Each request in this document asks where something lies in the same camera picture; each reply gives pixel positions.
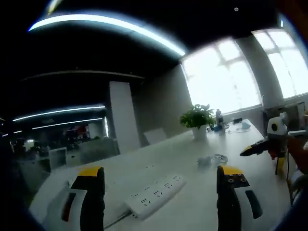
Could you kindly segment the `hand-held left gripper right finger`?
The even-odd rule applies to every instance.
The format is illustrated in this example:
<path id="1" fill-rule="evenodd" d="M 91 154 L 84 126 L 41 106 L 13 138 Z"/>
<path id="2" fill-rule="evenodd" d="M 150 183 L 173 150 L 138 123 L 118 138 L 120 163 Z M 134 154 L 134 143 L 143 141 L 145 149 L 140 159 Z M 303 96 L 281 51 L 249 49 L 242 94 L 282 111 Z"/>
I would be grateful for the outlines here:
<path id="1" fill-rule="evenodd" d="M 217 168 L 219 231 L 268 231 L 277 219 L 277 184 L 245 175 L 231 166 Z"/>

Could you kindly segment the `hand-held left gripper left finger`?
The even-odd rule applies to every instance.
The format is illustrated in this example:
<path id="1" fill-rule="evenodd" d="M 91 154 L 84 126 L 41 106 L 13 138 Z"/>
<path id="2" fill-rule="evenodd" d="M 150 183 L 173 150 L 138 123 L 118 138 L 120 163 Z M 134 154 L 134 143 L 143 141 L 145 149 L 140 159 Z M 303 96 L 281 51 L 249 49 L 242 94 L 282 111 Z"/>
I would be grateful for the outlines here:
<path id="1" fill-rule="evenodd" d="M 47 231 L 103 231 L 105 175 L 103 167 L 81 170 L 48 205 Z"/>

